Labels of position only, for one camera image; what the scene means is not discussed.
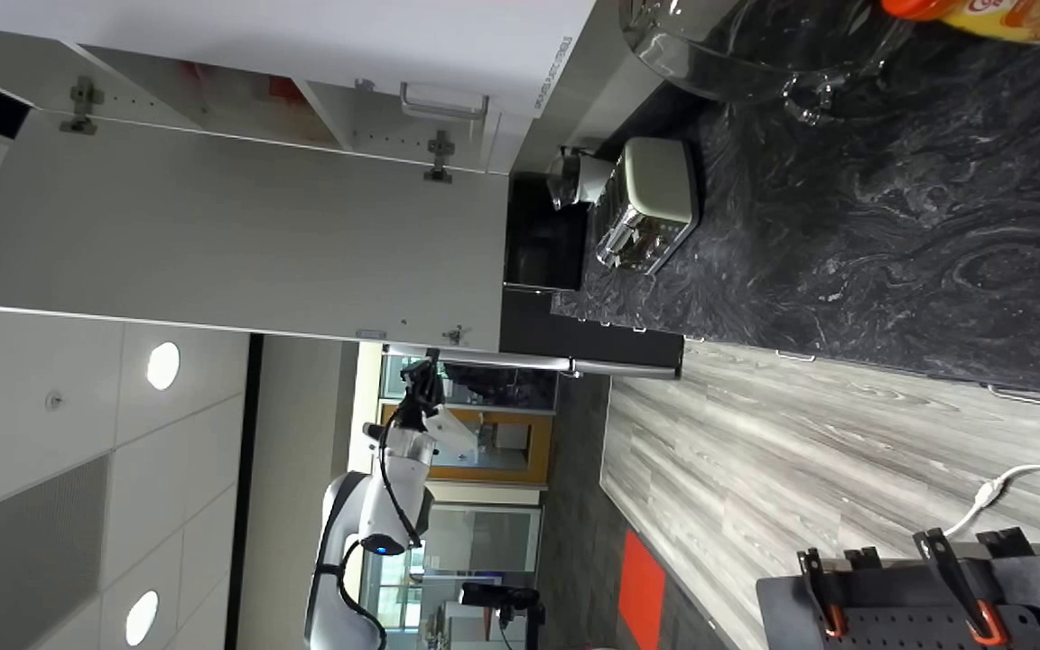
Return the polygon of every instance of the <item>white cable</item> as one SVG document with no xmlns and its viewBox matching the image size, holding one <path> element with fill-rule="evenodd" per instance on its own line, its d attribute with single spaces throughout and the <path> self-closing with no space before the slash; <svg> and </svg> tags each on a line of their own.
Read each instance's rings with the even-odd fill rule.
<svg viewBox="0 0 1040 650">
<path fill-rule="evenodd" d="M 1004 497 L 1004 491 L 1025 472 L 1040 472 L 1040 464 L 1038 467 L 1016 467 L 1016 471 L 1004 471 L 996 481 L 986 481 L 977 495 L 977 507 L 955 526 L 945 526 L 945 540 L 962 534 L 986 509 L 995 509 Z"/>
</svg>

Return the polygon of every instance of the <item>kitchen counter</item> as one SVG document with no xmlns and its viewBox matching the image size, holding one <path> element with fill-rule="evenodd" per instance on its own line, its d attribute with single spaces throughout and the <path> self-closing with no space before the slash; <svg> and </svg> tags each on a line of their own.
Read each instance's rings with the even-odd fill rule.
<svg viewBox="0 0 1040 650">
<path fill-rule="evenodd" d="M 1040 389 L 1040 47 L 925 27 L 890 109 L 707 106 L 706 221 L 653 275 L 588 262 L 557 314 Z"/>
</svg>

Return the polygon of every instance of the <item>recessed light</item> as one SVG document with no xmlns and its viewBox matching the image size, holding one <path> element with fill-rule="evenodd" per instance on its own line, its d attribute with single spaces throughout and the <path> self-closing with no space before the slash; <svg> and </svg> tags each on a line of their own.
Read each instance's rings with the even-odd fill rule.
<svg viewBox="0 0 1040 650">
<path fill-rule="evenodd" d="M 157 625 L 158 613 L 158 593 L 146 593 L 128 609 L 128 647 L 143 647 Z"/>
<path fill-rule="evenodd" d="M 170 389 L 170 382 L 180 376 L 180 348 L 158 345 L 150 359 L 150 382 L 157 389 Z"/>
</svg>

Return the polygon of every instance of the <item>wooden floor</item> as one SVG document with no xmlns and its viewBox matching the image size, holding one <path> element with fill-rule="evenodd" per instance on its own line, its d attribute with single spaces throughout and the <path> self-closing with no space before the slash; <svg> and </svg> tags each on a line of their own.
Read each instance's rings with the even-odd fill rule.
<svg viewBox="0 0 1040 650">
<path fill-rule="evenodd" d="M 795 576 L 797 550 L 913 555 L 913 530 L 962 520 L 1018 464 L 1040 464 L 1038 398 L 690 345 L 685 378 L 614 382 L 601 483 L 750 650 L 755 580 Z M 1007 524 L 1040 543 L 1040 477 L 980 520 Z"/>
</svg>

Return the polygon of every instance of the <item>red object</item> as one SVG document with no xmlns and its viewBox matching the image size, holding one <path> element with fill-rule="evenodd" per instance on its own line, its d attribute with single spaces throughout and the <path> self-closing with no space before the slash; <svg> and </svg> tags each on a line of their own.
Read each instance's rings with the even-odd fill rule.
<svg viewBox="0 0 1040 650">
<path fill-rule="evenodd" d="M 653 554 L 626 530 L 622 561 L 622 620 L 635 638 L 635 650 L 660 647 L 660 613 L 664 613 L 664 571 Z"/>
<path fill-rule="evenodd" d="M 883 0 L 892 18 L 935 23 L 959 6 L 959 0 Z"/>
</svg>

